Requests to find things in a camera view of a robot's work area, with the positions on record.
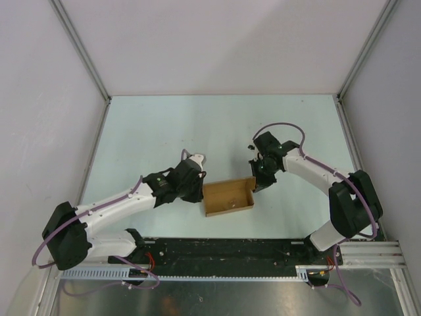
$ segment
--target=aluminum frame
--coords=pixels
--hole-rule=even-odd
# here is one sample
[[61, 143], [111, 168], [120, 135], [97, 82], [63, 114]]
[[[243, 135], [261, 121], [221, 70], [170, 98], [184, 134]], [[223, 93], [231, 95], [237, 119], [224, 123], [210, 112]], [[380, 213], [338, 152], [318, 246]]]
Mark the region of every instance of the aluminum frame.
[[110, 98], [110, 95], [108, 94], [107, 89], [105, 89], [104, 83], [101, 80], [101, 77], [99, 76], [95, 65], [93, 64], [91, 57], [87, 53], [87, 50], [84, 44], [82, 43], [82, 40], [80, 39], [80, 36], [76, 31], [61, 0], [48, 0], [48, 2], [50, 2], [50, 5], [52, 6], [55, 14], [57, 15], [57, 18], [61, 22], [64, 31], [66, 31], [69, 40], [72, 42], [74, 49], [79, 55], [81, 62], [84, 64], [87, 73], [92, 78], [99, 93], [102, 95], [104, 100], [108, 100]]
[[373, 28], [371, 29], [362, 49], [357, 56], [351, 70], [349, 71], [344, 83], [342, 84], [341, 89], [339, 89], [338, 96], [342, 100], [345, 97], [345, 94], [348, 92], [350, 85], [353, 83], [354, 79], [357, 77], [359, 70], [364, 65], [365, 60], [371, 53], [373, 47], [375, 46], [378, 38], [385, 29], [387, 23], [390, 21], [393, 13], [396, 11], [398, 4], [401, 0], [388, 0], [384, 5], [382, 12], [380, 13], [377, 21], [374, 23]]

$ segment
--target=metal surface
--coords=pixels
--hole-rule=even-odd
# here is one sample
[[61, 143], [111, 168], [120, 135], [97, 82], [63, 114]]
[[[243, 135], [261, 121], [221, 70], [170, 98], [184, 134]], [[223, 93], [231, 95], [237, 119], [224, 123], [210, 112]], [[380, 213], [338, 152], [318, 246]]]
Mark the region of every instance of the metal surface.
[[383, 11], [380, 13], [376, 23], [374, 24], [373, 29], [371, 30], [370, 34], [368, 35], [361, 52], [359, 53], [351, 71], [348, 73], [341, 89], [338, 92], [338, 96], [340, 99], [345, 97], [349, 86], [353, 83], [353, 80], [357, 77], [361, 66], [364, 64], [367, 56], [370, 54], [372, 48], [374, 47], [377, 39], [379, 38], [380, 34], [384, 30], [387, 22], [389, 21], [390, 17], [395, 12], [397, 5], [399, 4], [400, 0], [388, 0], [385, 4]]
[[346, 269], [407, 267], [398, 242], [346, 242], [341, 251]]
[[416, 293], [408, 286], [410, 282], [408, 271], [396, 269], [391, 271], [391, 275], [404, 315], [421, 315], [420, 302], [416, 297]]
[[53, 303], [56, 298], [57, 289], [59, 288], [61, 271], [56, 266], [50, 268], [50, 273], [45, 283], [42, 300], [38, 304], [37, 316], [47, 316], [51, 314]]
[[59, 18], [61, 24], [63, 25], [64, 30], [66, 31], [70, 41], [73, 44], [76, 52], [78, 53], [82, 63], [84, 64], [87, 72], [91, 76], [93, 82], [97, 86], [99, 93], [103, 96], [104, 100], [107, 100], [110, 96], [107, 93], [107, 90], [104, 87], [104, 84], [99, 77], [99, 74], [93, 65], [91, 58], [89, 57], [85, 46], [83, 45], [79, 34], [77, 33], [72, 21], [66, 9], [64, 8], [61, 0], [49, 0], [53, 10], [55, 11], [57, 17]]
[[[354, 270], [343, 274], [350, 289], [362, 300], [362, 307], [353, 305], [339, 290], [311, 290], [305, 283], [163, 282], [154, 290], [113, 286], [81, 298], [61, 292], [51, 316], [404, 315], [388, 270]], [[331, 282], [338, 283], [336, 273], [332, 274]], [[103, 284], [68, 281], [66, 289], [80, 293]]]

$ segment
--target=gray wall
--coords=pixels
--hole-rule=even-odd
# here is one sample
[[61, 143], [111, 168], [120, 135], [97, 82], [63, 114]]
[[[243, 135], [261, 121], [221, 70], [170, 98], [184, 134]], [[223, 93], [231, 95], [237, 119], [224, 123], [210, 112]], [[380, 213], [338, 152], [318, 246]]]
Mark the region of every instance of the gray wall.
[[104, 101], [48, 1], [0, 2], [0, 69], [4, 315], [55, 206], [75, 202]]
[[404, 0], [345, 96], [384, 225], [421, 296], [421, 1]]

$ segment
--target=black mounting plate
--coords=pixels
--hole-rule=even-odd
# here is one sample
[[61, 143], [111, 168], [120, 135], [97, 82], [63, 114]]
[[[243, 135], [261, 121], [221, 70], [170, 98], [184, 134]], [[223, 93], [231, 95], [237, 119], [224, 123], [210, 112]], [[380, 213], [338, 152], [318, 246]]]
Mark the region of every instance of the black mounting plate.
[[[295, 277], [296, 265], [327, 265], [332, 249], [309, 256], [303, 239], [144, 238], [153, 272], [179, 277]], [[343, 264], [338, 248], [338, 263]], [[142, 257], [138, 264], [148, 264]]]

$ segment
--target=brown cardboard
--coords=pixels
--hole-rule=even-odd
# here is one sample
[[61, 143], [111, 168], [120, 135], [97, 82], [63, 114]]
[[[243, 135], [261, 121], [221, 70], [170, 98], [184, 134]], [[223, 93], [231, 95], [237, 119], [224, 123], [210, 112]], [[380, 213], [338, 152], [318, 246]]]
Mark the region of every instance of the brown cardboard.
[[203, 185], [203, 202], [207, 217], [253, 208], [254, 176]]

